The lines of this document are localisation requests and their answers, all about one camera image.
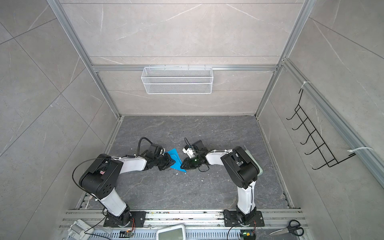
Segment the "blue square paper sheet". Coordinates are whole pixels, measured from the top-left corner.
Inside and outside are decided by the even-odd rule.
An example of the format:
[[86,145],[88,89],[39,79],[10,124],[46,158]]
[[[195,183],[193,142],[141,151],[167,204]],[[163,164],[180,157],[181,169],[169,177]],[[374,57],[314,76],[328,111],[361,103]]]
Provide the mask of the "blue square paper sheet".
[[179,157],[177,150],[172,149],[172,150],[168,151],[167,153],[170,155],[171,159],[175,161],[175,163],[172,166],[170,166],[170,168],[186,173],[187,171],[181,168],[182,161]]

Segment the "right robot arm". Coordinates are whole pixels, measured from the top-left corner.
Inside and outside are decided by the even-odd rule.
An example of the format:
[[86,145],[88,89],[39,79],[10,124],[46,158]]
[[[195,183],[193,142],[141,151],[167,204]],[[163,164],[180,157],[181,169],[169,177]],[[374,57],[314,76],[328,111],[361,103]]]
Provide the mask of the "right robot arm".
[[183,153],[188,155],[181,168],[198,169],[202,165],[224,166],[233,183],[237,186],[238,203],[236,218],[242,224],[248,224],[256,215],[255,185],[262,169],[250,154],[242,147],[231,150],[208,150],[201,140],[194,144],[187,143]]

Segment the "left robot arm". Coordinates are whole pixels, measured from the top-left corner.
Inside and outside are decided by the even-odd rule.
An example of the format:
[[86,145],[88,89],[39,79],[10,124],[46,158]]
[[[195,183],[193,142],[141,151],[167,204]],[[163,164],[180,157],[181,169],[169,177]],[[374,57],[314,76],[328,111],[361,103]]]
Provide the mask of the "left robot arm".
[[99,200],[107,209],[107,217],[118,225],[126,226],[131,218],[129,206],[116,191],[116,183],[121,174],[139,172],[158,167],[166,170],[175,164],[169,153],[157,144],[151,144],[148,150],[135,155],[111,157],[101,154],[93,159],[92,164],[79,179],[79,186]]

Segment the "white display device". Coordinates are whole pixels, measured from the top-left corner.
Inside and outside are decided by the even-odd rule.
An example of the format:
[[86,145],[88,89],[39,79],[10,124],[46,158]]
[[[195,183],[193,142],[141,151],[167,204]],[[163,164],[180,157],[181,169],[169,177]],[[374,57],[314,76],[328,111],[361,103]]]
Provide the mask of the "white display device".
[[186,240],[186,228],[183,224],[157,230],[156,240]]

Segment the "small orange circuit board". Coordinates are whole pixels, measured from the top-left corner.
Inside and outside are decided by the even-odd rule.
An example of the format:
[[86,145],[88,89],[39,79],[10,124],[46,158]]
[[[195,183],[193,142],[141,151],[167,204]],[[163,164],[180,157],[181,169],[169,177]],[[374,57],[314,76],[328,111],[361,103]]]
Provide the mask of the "small orange circuit board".
[[133,238],[135,232],[133,230],[120,231],[119,238]]

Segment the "small green circuit board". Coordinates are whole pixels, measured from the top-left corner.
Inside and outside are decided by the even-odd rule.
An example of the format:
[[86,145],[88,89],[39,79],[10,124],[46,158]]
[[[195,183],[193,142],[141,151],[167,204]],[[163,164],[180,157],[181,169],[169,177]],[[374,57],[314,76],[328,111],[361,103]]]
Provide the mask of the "small green circuit board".
[[240,239],[241,240],[256,240],[257,235],[254,231],[241,231]]

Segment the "white clamp device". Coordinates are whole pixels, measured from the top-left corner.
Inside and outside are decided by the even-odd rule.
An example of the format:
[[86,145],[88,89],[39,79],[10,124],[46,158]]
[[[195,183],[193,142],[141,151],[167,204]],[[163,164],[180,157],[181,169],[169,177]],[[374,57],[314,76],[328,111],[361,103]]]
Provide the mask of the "white clamp device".
[[94,229],[91,228],[83,220],[76,220],[68,229],[68,240],[88,240],[93,234]]

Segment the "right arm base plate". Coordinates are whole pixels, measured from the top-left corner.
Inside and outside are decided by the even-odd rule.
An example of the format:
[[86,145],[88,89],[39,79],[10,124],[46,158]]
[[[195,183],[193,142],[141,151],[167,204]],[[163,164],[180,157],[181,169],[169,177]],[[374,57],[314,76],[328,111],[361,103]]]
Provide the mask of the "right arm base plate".
[[249,214],[244,214],[240,210],[236,211],[223,211],[224,222],[226,227],[234,227],[234,226],[256,226],[256,227],[264,227],[264,217],[261,211],[257,211],[256,209],[252,210]]

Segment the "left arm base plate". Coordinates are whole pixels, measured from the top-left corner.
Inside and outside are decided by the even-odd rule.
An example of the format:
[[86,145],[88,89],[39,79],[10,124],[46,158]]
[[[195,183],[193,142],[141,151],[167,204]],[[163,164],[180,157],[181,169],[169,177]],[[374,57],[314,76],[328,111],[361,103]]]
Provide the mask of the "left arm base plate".
[[119,217],[107,212],[104,227],[111,228],[129,228],[135,225],[136,228],[142,228],[146,219],[145,211],[128,211],[122,213]]

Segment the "black handled scissors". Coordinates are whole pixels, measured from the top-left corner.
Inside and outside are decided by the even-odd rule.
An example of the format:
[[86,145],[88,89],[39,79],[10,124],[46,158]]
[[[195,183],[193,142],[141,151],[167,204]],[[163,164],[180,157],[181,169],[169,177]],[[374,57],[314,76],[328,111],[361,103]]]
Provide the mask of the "black handled scissors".
[[283,234],[292,234],[297,237],[301,237],[304,235],[304,229],[301,225],[301,223],[297,220],[290,220],[287,227],[284,229],[280,229],[277,231],[274,231],[270,233],[270,236],[277,236],[277,235],[283,235]]

